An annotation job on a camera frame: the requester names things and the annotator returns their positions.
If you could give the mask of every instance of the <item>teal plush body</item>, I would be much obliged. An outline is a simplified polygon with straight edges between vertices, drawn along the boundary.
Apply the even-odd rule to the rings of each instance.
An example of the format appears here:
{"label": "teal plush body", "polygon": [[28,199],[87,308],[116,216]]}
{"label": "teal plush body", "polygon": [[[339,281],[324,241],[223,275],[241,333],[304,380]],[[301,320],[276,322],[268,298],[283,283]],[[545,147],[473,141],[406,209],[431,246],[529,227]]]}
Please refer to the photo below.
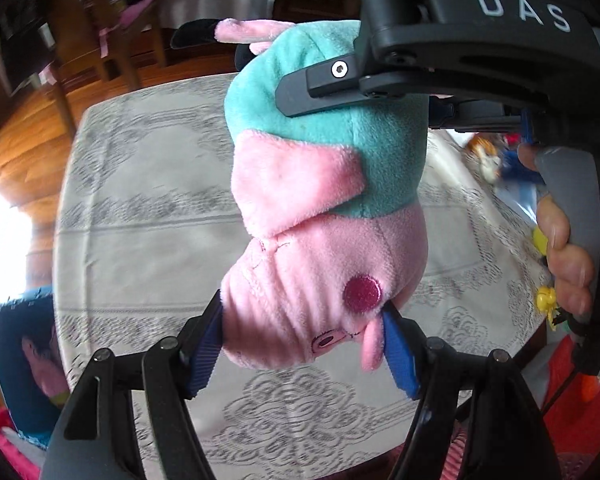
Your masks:
{"label": "teal plush body", "polygon": [[280,79],[309,65],[353,52],[360,22],[299,23],[280,34],[234,79],[224,106],[235,139],[259,130],[283,139],[351,146],[361,154],[365,190],[333,209],[352,218],[390,214],[416,200],[427,147],[427,95],[350,106],[296,118],[277,110]]}

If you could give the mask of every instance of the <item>pink pig plush toy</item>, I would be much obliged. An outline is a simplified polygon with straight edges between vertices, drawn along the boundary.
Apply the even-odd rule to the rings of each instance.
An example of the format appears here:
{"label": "pink pig plush toy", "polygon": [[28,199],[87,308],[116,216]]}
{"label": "pink pig plush toy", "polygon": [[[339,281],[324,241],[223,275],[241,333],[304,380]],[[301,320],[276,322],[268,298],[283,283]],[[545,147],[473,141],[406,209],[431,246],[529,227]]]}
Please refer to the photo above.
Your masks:
{"label": "pink pig plush toy", "polygon": [[172,40],[242,44],[224,108],[235,143],[231,189],[253,238],[221,283],[223,348],[240,366],[291,367],[353,340],[362,368],[373,370],[383,304],[400,306],[422,278],[416,188],[428,96],[296,118],[276,108],[284,75],[352,52],[359,29],[358,21],[198,20]]}

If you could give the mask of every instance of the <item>table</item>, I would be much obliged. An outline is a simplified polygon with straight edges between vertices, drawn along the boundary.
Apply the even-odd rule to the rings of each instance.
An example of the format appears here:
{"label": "table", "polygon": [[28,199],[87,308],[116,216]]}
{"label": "table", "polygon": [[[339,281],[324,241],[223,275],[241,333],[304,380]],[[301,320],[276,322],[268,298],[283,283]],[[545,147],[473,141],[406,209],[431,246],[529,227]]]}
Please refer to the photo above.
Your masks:
{"label": "table", "polygon": [[[62,189],[56,319],[73,386],[92,353],[144,351],[206,306],[249,237],[229,182],[222,102],[233,75],[142,89],[90,108]],[[401,305],[457,349],[516,353],[542,323],[532,292],[549,276],[528,230],[477,179],[446,134],[429,134],[419,188],[430,255]],[[400,444],[416,408],[386,364],[359,370],[356,344],[273,372],[222,354],[188,404],[218,478],[320,478]],[[162,478],[142,395],[134,397],[147,478]]]}

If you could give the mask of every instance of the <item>finger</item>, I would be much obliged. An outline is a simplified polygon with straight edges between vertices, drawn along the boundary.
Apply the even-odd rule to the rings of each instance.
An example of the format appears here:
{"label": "finger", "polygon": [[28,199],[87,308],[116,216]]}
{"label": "finger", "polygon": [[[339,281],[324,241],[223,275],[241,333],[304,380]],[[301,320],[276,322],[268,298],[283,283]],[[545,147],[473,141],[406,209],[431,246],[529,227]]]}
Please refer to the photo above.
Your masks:
{"label": "finger", "polygon": [[532,171],[538,171],[536,168],[536,154],[539,148],[531,146],[530,144],[520,144],[518,146],[518,160],[523,166],[529,168]]}
{"label": "finger", "polygon": [[581,315],[591,309],[591,293],[565,280],[555,280],[555,299],[564,310]]}
{"label": "finger", "polygon": [[551,273],[571,285],[584,288],[593,279],[593,261],[581,247],[567,244],[560,250],[549,248],[546,260]]}
{"label": "finger", "polygon": [[536,209],[538,227],[549,240],[549,247],[562,249],[569,240],[570,228],[567,215],[562,212],[551,196],[545,196],[538,202]]}

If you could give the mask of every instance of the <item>black cable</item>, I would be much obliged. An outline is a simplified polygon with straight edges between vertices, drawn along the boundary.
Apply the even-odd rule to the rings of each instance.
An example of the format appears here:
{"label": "black cable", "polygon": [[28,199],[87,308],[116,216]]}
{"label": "black cable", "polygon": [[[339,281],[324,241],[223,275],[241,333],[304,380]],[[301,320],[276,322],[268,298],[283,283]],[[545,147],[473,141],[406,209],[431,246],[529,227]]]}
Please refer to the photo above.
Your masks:
{"label": "black cable", "polygon": [[549,402],[547,402],[543,407],[542,407],[542,411],[541,411],[541,415],[545,416],[547,414],[547,412],[551,409],[551,407],[555,404],[555,401],[558,400],[558,398],[564,393],[564,391],[569,387],[569,385],[571,383],[573,383],[573,380],[576,378],[576,376],[578,375],[578,369],[574,368],[571,373],[568,375],[568,377],[562,382],[562,384],[560,385],[560,387],[554,392],[554,394],[552,395],[551,399],[549,399]]}

